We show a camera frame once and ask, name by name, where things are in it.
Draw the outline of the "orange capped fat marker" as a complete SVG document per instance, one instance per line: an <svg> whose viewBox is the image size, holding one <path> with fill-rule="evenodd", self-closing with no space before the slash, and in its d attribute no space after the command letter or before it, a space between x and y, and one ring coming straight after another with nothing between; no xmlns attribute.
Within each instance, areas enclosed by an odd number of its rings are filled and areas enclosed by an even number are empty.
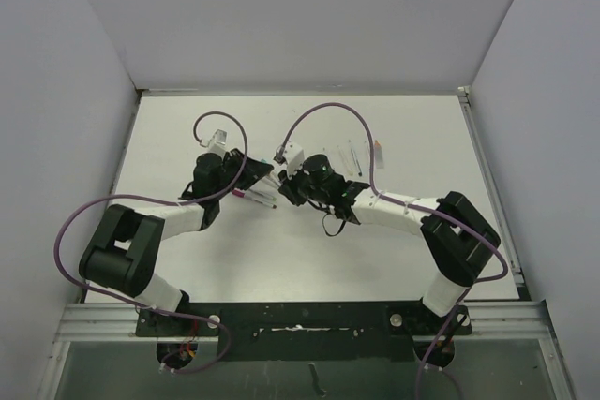
<svg viewBox="0 0 600 400"><path fill-rule="evenodd" d="M377 169L383 169L385 167L383 148L378 140L374 141L373 154L374 154L375 167Z"/></svg>

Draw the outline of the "yellow capped pen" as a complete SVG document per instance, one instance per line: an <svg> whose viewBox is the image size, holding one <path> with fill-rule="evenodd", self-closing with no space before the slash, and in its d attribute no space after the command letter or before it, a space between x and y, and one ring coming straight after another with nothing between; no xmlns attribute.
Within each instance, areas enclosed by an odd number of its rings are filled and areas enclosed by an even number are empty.
<svg viewBox="0 0 600 400"><path fill-rule="evenodd" d="M269 180L270 183L274 184L277 187L281 186L280 181L275 176L273 176L271 174L266 175L265 179Z"/></svg>

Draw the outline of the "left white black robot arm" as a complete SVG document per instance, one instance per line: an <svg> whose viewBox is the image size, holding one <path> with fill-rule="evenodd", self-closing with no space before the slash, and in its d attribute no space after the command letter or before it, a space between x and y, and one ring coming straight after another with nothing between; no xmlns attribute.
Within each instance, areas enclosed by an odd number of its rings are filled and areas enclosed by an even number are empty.
<svg viewBox="0 0 600 400"><path fill-rule="evenodd" d="M220 200L247 190L273 166L238 150L197 157L193 178L174 206L132 209L113 204L101 218L79 263L79 274L146 307L160 309L157 324L171 335L185 332L191 313L185 292L155 274L162 241L208 229L220 213Z"/></svg>

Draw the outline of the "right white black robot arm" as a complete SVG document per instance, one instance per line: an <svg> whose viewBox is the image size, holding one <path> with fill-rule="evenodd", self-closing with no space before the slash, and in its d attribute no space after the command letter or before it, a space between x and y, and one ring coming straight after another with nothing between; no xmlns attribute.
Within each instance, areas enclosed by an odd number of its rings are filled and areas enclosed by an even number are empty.
<svg viewBox="0 0 600 400"><path fill-rule="evenodd" d="M342 223L377 225L424 238L438 273L417 310L420 327L439 333L451 321L451 309L478 279L498 248L496 230L461 193L411 198L377 194L364 182L336 173L324 154L308 158L276 156L285 168L277 175L278 192L291 204L309 204Z"/></svg>

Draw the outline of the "green capped pen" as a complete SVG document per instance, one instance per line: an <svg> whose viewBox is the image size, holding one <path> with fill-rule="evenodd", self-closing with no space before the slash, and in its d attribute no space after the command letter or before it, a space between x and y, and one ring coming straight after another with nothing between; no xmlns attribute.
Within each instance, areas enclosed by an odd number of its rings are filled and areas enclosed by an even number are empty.
<svg viewBox="0 0 600 400"><path fill-rule="evenodd" d="M252 195L256 195L256 196L262 197L264 199L268 199L268 200L272 200L272 201L276 201L277 200L277 198L275 196L273 196L271 194L263 193L262 191L257 191L257 190L250 189L248 192L250 192Z"/></svg>

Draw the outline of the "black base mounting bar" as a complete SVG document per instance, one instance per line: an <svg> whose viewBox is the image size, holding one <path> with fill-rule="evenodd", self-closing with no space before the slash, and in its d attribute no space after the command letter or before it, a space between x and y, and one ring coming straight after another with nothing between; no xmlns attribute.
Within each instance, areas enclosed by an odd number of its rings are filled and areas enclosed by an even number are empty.
<svg viewBox="0 0 600 400"><path fill-rule="evenodd" d="M157 357L188 366L210 340L223 362L347 362L427 358L446 367L455 337L472 334L466 306L438 317L419 301L189 303L174 318L142 310L135 334L156 338Z"/></svg>

